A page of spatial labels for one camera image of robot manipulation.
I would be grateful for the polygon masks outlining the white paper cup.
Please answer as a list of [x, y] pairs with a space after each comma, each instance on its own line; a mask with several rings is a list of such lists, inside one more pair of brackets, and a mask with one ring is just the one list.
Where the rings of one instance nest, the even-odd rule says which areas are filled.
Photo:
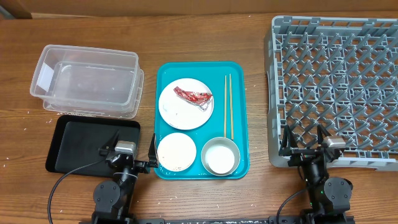
[[209, 148], [205, 161], [209, 170], [216, 175], [226, 175], [234, 167], [235, 156], [233, 152], [222, 145]]

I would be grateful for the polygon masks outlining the grey dishwasher rack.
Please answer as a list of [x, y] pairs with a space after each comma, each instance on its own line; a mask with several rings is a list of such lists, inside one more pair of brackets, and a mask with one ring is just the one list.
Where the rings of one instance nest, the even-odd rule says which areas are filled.
[[264, 57], [273, 166], [285, 126], [310, 148], [322, 125], [346, 143], [332, 167], [397, 170], [396, 19], [275, 16]]

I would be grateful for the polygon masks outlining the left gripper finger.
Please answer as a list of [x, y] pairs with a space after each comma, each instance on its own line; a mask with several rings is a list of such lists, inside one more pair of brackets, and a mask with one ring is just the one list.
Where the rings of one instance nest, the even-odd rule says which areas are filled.
[[113, 151], [119, 141], [119, 130], [117, 130], [113, 136], [103, 145], [102, 149]]
[[157, 155], [155, 133], [152, 135], [152, 140], [151, 140], [150, 147], [149, 147], [148, 157], [149, 157], [148, 167], [158, 168], [159, 167], [159, 159], [158, 159], [158, 155]]

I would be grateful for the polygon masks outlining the black tray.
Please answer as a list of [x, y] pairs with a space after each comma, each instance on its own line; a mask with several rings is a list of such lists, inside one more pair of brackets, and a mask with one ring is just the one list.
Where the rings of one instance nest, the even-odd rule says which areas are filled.
[[104, 159], [100, 148], [116, 134], [120, 141], [138, 143], [141, 126], [136, 121], [63, 115], [56, 123], [45, 168], [67, 173]]

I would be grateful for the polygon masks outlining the clear plastic bin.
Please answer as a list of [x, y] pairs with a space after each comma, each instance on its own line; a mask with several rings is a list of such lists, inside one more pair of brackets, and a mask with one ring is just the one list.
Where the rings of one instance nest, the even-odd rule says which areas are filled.
[[144, 86], [135, 52], [72, 45], [44, 47], [30, 94], [60, 113], [133, 119]]

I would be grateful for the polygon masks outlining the grey bowl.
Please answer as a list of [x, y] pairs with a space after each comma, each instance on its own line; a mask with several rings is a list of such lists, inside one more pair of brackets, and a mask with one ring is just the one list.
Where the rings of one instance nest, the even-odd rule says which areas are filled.
[[201, 162], [211, 174], [223, 177], [232, 174], [240, 163], [240, 150], [230, 139], [210, 139], [201, 150]]

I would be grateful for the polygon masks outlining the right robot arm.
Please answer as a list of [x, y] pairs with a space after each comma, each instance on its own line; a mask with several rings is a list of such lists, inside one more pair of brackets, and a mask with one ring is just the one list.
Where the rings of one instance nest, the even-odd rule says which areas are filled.
[[354, 223], [353, 217], [346, 216], [350, 209], [353, 184], [341, 177], [330, 177], [327, 164], [337, 160], [346, 149], [340, 136], [330, 134], [322, 125], [317, 126], [316, 148], [298, 147], [289, 125], [285, 125], [279, 155], [289, 156], [290, 167], [297, 167], [305, 181], [305, 188], [287, 198], [277, 211], [275, 221], [282, 223], [280, 213], [284, 206], [296, 196], [307, 192], [310, 208], [300, 211], [296, 223]]

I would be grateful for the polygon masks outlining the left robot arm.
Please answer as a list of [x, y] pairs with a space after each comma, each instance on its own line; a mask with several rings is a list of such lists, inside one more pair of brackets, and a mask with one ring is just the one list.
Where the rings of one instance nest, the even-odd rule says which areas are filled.
[[148, 161], [136, 159], [137, 146], [132, 141], [122, 141], [119, 132], [99, 148], [100, 156], [113, 171], [111, 180], [98, 184], [93, 193], [95, 210], [92, 223], [139, 223], [130, 213], [134, 188], [140, 173], [148, 174], [152, 168], [158, 168], [156, 136], [152, 137]]

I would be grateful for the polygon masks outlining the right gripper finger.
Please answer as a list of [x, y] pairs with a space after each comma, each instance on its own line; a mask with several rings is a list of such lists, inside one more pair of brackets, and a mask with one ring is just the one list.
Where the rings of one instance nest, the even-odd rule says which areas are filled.
[[330, 145], [329, 140], [330, 140], [331, 134], [321, 124], [317, 125], [317, 136], [318, 136], [317, 141], [318, 141], [319, 146], [329, 146]]
[[289, 125], [284, 126], [282, 143], [279, 148], [280, 156], [292, 156], [297, 153], [298, 145]]

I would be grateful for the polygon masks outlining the wooden chopstick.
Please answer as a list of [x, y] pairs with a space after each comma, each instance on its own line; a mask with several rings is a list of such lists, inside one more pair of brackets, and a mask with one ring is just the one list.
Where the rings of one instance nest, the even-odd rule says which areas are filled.
[[227, 127], [227, 76], [224, 76], [224, 131], [223, 137], [226, 138], [226, 127]]
[[231, 76], [231, 74], [229, 74], [229, 107], [230, 107], [231, 140], [234, 140], [233, 87], [232, 87], [232, 76]]

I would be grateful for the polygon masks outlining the large white plate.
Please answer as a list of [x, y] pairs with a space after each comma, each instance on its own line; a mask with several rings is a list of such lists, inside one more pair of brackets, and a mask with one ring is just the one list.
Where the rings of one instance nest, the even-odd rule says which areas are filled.
[[191, 130], [204, 125], [213, 114], [215, 108], [214, 97], [206, 102], [195, 105], [174, 89], [179, 87], [183, 91], [212, 94], [211, 90], [201, 81], [193, 78], [181, 78], [169, 83], [161, 92], [158, 99], [158, 111], [162, 119], [173, 128]]

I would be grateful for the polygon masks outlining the red snack wrapper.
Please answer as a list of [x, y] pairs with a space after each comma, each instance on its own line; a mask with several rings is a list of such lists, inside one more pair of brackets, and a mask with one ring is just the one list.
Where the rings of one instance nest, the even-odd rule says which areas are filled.
[[207, 110], [213, 99], [213, 95], [211, 93], [185, 91], [178, 86], [174, 88], [174, 92], [179, 98], [193, 106], [196, 106], [202, 112]]

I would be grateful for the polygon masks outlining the pink small bowl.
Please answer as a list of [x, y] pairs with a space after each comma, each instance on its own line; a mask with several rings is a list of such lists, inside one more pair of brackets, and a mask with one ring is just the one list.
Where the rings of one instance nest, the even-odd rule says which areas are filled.
[[195, 161], [197, 147], [191, 137], [184, 133], [172, 133], [157, 146], [159, 162], [165, 169], [181, 172]]

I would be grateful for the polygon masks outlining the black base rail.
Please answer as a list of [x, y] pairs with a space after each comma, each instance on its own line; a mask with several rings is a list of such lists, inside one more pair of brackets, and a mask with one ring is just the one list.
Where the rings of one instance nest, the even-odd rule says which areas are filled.
[[[349, 223], [354, 224], [354, 217], [346, 217], [347, 222], [338, 223]], [[127, 220], [106, 220], [92, 218], [91, 221], [84, 221], [80, 223], [96, 223], [96, 224], [116, 224], [116, 223], [139, 223], [139, 224], [276, 224], [276, 216], [270, 216], [268, 218], [241, 218], [241, 219], [201, 219], [201, 220], [164, 220], [163, 218], [146, 218], [146, 219], [129, 219]], [[305, 223], [299, 216], [281, 216], [279, 222], [281, 224], [301, 224]], [[320, 223], [336, 223], [332, 221], [322, 221]]]

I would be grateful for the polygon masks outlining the teal serving tray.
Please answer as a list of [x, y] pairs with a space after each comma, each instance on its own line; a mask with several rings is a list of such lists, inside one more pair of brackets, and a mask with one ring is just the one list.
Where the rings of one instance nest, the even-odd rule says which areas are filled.
[[[224, 131], [224, 76], [227, 76], [227, 127], [226, 135], [231, 136], [230, 107], [229, 107], [229, 74], [232, 76], [233, 87], [233, 121], [234, 143], [240, 150], [238, 168], [228, 179], [244, 177], [250, 166], [248, 121], [246, 112], [246, 90], [244, 86], [244, 72], [235, 62], [170, 62], [159, 68], [156, 85], [156, 109], [154, 132], [156, 140], [161, 141], [171, 133], [184, 133], [192, 138], [197, 153], [211, 138], [222, 137]], [[215, 108], [210, 119], [199, 128], [181, 130], [167, 124], [158, 111], [158, 99], [162, 90], [172, 81], [181, 78], [193, 78], [203, 82], [212, 92]]]

